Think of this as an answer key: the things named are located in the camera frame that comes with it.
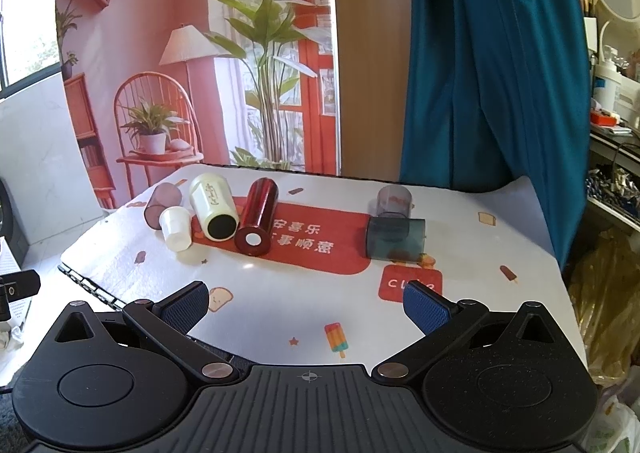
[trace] potted plant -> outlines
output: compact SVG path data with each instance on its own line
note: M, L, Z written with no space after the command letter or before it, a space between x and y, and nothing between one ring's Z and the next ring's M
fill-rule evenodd
M133 139L138 139L137 150L146 154L164 154L167 134L176 124L186 123L164 104L153 104L144 99L140 100L140 106L125 109L130 120L120 127L125 129L134 147Z
M260 112L260 134L267 162L263 167L286 168L292 159L287 144L290 128L281 109L284 96L300 81L300 74L317 78L306 65L290 57L290 45L301 40L324 44L330 40L330 29L297 28L296 7L315 6L302 0L217 0L229 7L236 17L226 18L240 44L220 33L204 33L225 49L227 57L240 60L248 69L253 89L245 91L245 102ZM254 165L257 159L247 150L231 152L238 165Z
M82 14L76 14L76 9L71 8L73 0L69 0L66 5L66 9L61 12L58 6L56 6L56 34L58 37L58 54L60 55L60 64L62 64L62 79L68 80L72 76L72 67L78 64L78 58L73 52L67 52L67 60L65 61L62 54L62 43L65 40L66 34L70 30L78 30L78 24L76 19L82 17Z

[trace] white circular sticker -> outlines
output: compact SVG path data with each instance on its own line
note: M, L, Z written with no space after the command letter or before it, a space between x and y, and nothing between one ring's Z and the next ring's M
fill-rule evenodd
M249 245L253 245L254 247L262 243L260 235L256 235L255 233L249 233L244 237L244 240L246 241L246 243L248 243Z

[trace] white plant pot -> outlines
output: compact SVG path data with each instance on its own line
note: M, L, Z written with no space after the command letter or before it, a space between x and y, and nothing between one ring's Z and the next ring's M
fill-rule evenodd
M140 151L149 155L164 155L166 133L140 135Z

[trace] vase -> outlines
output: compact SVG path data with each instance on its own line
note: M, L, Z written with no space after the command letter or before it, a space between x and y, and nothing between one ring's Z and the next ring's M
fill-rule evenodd
M71 76L73 76L73 73L74 73L73 65L71 64L71 61L65 62L65 64L63 64L62 67L60 67L60 71L62 71L63 81L71 79Z
M140 151L149 155L164 155L166 133L140 135Z

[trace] window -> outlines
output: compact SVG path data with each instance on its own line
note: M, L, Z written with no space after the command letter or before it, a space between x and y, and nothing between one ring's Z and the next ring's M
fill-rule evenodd
M0 97L60 70L55 0L0 0Z

